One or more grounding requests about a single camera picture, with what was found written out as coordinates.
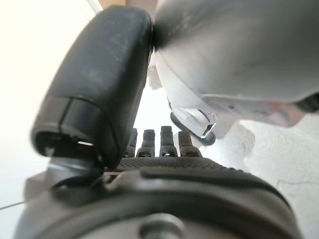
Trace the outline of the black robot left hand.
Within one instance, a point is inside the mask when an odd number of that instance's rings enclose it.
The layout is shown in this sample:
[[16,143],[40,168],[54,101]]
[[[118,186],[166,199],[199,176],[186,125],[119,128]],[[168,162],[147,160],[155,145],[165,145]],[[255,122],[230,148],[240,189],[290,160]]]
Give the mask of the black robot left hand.
[[167,127],[135,151],[133,125],[152,50],[144,10],[100,12],[65,56],[35,119],[34,150],[50,158],[28,178],[16,239],[300,239],[287,200],[249,173],[203,158]]

